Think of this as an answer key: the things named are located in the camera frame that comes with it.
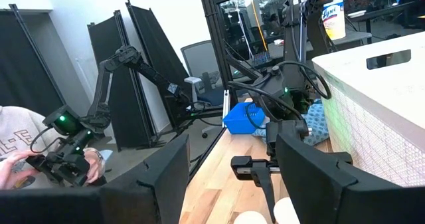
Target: metal pole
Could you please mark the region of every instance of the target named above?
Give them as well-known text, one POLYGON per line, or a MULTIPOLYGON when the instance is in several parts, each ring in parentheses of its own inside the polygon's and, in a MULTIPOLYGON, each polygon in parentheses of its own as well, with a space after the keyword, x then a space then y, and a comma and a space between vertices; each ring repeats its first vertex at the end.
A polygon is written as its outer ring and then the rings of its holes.
POLYGON ((230 108, 233 108, 237 103, 236 91, 229 88, 227 82, 232 81, 232 71, 226 62, 226 53, 224 50, 223 39, 224 35, 221 32, 220 21, 218 19, 220 7, 215 3, 215 0, 201 0, 205 17, 207 19, 208 28, 211 35, 211 43, 214 47, 215 56, 218 63, 218 70, 220 71, 222 84, 225 90, 230 91, 230 108))

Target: gray sweatshirt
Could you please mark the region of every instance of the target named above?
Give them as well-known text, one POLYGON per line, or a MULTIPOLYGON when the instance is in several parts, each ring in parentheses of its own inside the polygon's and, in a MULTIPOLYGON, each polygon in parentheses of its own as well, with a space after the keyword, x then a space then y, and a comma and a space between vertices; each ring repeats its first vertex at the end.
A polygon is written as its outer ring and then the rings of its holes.
MULTIPOLYGON (((43 116, 26 108, 0 106, 0 162, 16 150, 29 150, 33 138, 46 128, 43 120, 43 116)), ((41 151, 45 149, 47 145, 59 136, 61 135, 54 129, 50 129, 35 142, 33 150, 41 151)), ((55 150, 57 147, 58 141, 43 154, 47 155, 48 152, 55 150)), ((20 172, 29 168, 32 167, 25 160, 21 160, 15 164, 13 171, 20 172)), ((51 183, 43 173, 29 176, 26 180, 20 181, 15 185, 15 189, 42 187, 58 187, 58 185, 51 183)))

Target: lysol wipes container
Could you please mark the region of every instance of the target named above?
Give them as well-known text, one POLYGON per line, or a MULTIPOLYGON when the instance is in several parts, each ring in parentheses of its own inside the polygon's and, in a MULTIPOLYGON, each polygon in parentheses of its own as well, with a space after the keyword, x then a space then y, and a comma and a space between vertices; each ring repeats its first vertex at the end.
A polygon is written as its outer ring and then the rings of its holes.
POLYGON ((344 0, 333 0, 325 4, 321 18, 331 40, 345 37, 344 0))

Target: hand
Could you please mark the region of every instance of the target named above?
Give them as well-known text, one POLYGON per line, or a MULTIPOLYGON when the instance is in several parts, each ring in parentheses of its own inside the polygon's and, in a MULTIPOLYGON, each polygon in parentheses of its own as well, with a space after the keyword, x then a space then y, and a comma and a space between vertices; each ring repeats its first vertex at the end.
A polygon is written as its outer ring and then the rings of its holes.
POLYGON ((18 181, 27 178, 30 175, 35 175, 38 171, 34 168, 27 169, 15 173, 12 171, 13 166, 19 161, 27 157, 38 154, 30 150, 13 152, 9 157, 0 162, 0 189, 12 189, 18 181))
POLYGON ((90 169, 87 173, 87 181, 86 183, 92 183, 93 181, 96 181, 99 178, 101 163, 100 159, 96 152, 87 150, 84 152, 84 157, 86 158, 87 162, 90 164, 90 169))

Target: floor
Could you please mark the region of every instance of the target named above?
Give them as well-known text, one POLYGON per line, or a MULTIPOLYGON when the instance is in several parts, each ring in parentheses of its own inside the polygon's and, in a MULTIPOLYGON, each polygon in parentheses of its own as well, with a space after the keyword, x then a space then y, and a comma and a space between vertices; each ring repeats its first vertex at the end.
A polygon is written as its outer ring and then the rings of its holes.
MULTIPOLYGON (((212 124, 221 123, 220 117, 206 118, 205 120, 212 124)), ((200 120, 195 120, 193 122, 193 125, 191 125, 187 130, 184 131, 184 134, 189 135, 189 143, 191 146, 191 159, 202 154, 209 147, 209 145, 214 141, 214 139, 218 136, 218 133, 221 131, 221 127, 214 128, 213 130, 210 130, 207 132, 208 134, 207 138, 202 138, 201 130, 206 128, 207 126, 208 126, 207 124, 204 124, 200 120)), ((174 133, 164 135, 161 137, 161 141, 168 142, 169 140, 171 140, 171 138, 174 135, 175 135, 174 133)), ((120 176, 121 174, 125 173, 126 171, 136 166, 145 158, 149 157, 151 154, 153 154, 156 150, 159 149, 159 148, 150 148, 150 149, 144 149, 144 150, 128 149, 128 150, 122 150, 121 152, 118 152, 116 144, 105 144, 105 143, 94 144, 92 147, 98 150, 114 151, 111 157, 106 162, 106 170, 110 169, 109 172, 105 173, 105 177, 108 181, 111 181, 115 179, 116 177, 120 176)))

